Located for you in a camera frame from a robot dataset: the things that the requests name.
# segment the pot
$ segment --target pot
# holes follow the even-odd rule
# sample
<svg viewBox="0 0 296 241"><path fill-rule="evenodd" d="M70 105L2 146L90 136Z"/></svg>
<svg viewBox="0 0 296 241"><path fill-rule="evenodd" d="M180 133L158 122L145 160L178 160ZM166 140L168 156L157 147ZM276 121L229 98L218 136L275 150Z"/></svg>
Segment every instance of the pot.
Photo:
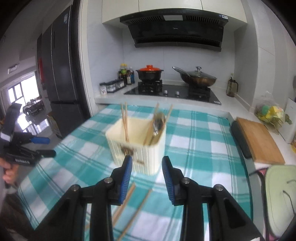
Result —
<svg viewBox="0 0 296 241"><path fill-rule="evenodd" d="M201 72L201 67L196 67L197 70L186 72L178 67L173 67L175 71L180 73L182 80L192 86L204 88L212 86L216 82L216 77Z"/></svg>
<svg viewBox="0 0 296 241"><path fill-rule="evenodd" d="M157 81L161 78L161 72L163 70L154 68L153 65L147 65L146 68L136 70L138 72L139 79L145 81Z"/></svg>

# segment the teal and white tablecloth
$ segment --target teal and white tablecloth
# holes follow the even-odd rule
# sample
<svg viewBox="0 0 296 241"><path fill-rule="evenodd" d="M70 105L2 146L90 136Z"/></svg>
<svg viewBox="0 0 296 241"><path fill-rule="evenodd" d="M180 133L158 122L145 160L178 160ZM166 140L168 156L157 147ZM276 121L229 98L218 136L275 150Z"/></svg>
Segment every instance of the teal and white tablecloth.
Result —
<svg viewBox="0 0 296 241"><path fill-rule="evenodd" d="M152 118L153 108L128 106L128 115ZM108 128L121 118L119 105L109 105L67 136L56 148L55 158L45 158L21 183L18 193L34 228L42 221L64 192L73 184L96 184L116 168L105 137ZM251 217L250 191L244 160L229 132L229 122L206 113L173 110L167 124L165 155L184 176L200 185L222 184ZM123 240L179 240L183 207L174 207L160 168L154 176L132 172L130 185L136 189L114 227L114 238L153 189ZM208 217L205 213L205 240ZM90 207L86 216L89 223Z"/></svg>

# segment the range hood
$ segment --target range hood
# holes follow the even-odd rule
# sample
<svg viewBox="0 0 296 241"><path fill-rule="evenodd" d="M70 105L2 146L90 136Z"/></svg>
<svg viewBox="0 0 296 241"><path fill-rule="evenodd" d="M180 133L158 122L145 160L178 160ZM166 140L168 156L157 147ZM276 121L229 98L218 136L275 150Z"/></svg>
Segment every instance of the range hood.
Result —
<svg viewBox="0 0 296 241"><path fill-rule="evenodd" d="M197 9L156 9L120 17L135 47L190 46L221 51L228 17Z"/></svg>

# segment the metal screw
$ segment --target metal screw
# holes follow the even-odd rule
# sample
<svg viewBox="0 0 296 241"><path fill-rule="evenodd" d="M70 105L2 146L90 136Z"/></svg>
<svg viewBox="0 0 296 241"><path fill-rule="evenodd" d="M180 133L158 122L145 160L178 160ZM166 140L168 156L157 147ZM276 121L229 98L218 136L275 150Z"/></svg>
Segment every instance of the metal screw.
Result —
<svg viewBox="0 0 296 241"><path fill-rule="evenodd" d="M111 177L106 177L106 178L104 179L104 182L105 182L105 183L111 183L111 182L113 182L113 179L112 179Z"/></svg>
<svg viewBox="0 0 296 241"><path fill-rule="evenodd" d="M215 185L215 188L218 190L218 191L222 191L224 189L224 187L221 185L221 184L216 184Z"/></svg>
<svg viewBox="0 0 296 241"><path fill-rule="evenodd" d="M188 184L188 183L190 183L190 178L188 178L188 177L184 177L184 178L182 178L182 180L181 180L184 184Z"/></svg>
<svg viewBox="0 0 296 241"><path fill-rule="evenodd" d="M71 190L74 192L77 191L78 189L79 189L79 185L77 185L77 184L74 184L71 186Z"/></svg>

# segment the countertop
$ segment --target countertop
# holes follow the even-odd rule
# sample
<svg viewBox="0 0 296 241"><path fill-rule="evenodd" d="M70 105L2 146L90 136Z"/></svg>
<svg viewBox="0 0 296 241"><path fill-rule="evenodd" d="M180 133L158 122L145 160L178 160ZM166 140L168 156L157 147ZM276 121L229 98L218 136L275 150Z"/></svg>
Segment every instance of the countertop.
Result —
<svg viewBox="0 0 296 241"><path fill-rule="evenodd" d="M163 80L165 84L182 85L181 81ZM124 95L125 92L137 87L137 83L128 85L127 87L115 92L109 93L106 96L99 94L95 95L95 103L97 104L120 104L127 102L130 105L140 105L155 107L157 103L160 104L160 108L169 108L171 104L175 109L181 110L194 110L205 112L213 115L228 118L229 122L232 122L237 117L245 118L251 121L257 121L257 117L248 112L243 105L236 99L229 97L225 94L225 90L221 88L211 88L213 93L217 96L221 105L206 103L195 100L186 100L170 97L159 96L144 96L144 95ZM292 151L291 145L287 144L281 135L270 133L275 140L278 148L280 149L286 164L296 165L296 154ZM260 169L269 166L268 164L255 163L255 168Z"/></svg>

